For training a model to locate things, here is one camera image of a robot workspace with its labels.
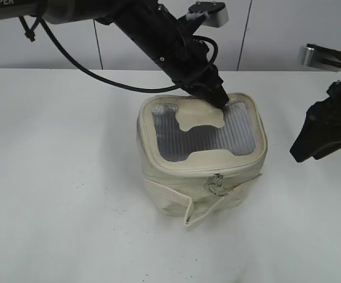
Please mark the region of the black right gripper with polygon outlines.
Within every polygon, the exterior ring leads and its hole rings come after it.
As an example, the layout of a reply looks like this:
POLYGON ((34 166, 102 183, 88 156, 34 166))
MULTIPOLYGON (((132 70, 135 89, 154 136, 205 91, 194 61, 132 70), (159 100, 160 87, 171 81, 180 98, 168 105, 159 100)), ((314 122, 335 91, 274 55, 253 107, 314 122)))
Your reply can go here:
POLYGON ((314 103, 290 153, 302 163, 309 158, 322 159, 341 149, 341 81, 333 82, 328 98, 314 103))

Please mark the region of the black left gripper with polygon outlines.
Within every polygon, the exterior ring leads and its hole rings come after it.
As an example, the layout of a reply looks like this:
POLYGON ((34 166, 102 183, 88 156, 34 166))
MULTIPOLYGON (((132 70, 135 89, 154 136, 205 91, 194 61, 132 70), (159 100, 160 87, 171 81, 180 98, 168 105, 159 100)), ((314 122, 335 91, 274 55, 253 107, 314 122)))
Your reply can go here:
POLYGON ((228 95, 214 64, 217 53, 215 41, 189 41, 165 56, 161 69, 190 95, 207 99, 215 108, 224 108, 228 95))

